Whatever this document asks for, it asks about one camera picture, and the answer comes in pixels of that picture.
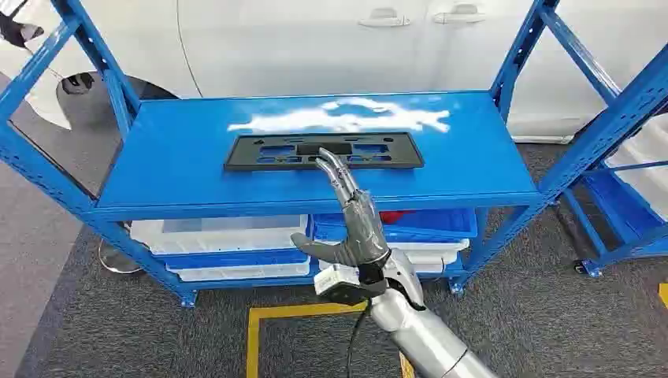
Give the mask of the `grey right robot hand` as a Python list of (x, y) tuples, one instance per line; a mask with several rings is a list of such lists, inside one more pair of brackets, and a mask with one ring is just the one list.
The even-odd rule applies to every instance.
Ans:
[(326, 173), (340, 203), (347, 237), (327, 244), (294, 233), (291, 241), (303, 253), (331, 264), (355, 267), (386, 258), (390, 248), (369, 193), (360, 189), (349, 168), (333, 152), (321, 147), (318, 153), (315, 163)]

